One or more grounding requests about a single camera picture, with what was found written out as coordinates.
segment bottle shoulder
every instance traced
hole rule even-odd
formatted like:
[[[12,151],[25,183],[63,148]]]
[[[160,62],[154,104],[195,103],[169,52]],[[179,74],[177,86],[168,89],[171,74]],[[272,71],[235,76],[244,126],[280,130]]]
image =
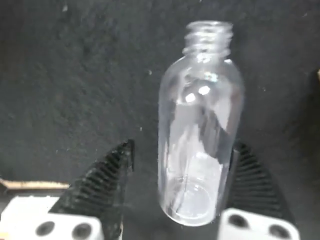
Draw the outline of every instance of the bottle shoulder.
[[[228,82],[244,91],[244,83],[240,71],[232,60],[217,62],[196,61],[182,57],[174,62],[163,75],[161,86],[190,84],[190,79],[206,82]]]

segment wooden edge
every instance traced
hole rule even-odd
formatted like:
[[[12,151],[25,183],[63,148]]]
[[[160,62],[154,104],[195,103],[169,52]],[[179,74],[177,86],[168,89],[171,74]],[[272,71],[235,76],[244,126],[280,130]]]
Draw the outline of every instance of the wooden edge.
[[[69,184],[53,181],[8,181],[0,178],[8,189],[67,189]]]

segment clear plastic bottle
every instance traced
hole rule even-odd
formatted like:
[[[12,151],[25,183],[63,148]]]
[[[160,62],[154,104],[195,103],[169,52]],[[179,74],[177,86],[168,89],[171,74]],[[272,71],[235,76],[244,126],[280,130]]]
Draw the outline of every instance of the clear plastic bottle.
[[[186,226],[218,214],[244,101],[231,60],[232,25],[187,26],[184,57],[169,67],[159,91],[158,194],[163,211]]]

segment bottle thread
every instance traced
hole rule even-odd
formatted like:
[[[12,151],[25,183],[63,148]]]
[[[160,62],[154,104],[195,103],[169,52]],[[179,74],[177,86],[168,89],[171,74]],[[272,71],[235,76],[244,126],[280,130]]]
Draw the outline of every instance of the bottle thread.
[[[184,55],[208,54],[225,58],[230,54],[232,24],[223,21],[195,21],[186,27]]]

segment dark background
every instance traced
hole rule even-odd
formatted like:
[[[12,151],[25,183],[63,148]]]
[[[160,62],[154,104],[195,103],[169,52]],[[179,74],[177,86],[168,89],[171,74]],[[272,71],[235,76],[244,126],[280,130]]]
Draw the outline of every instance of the dark background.
[[[156,201],[160,80],[195,20],[234,23],[246,87],[238,136],[278,181],[302,238],[317,240],[319,0],[1,0],[1,176],[70,182],[134,138],[125,236],[199,238]]]

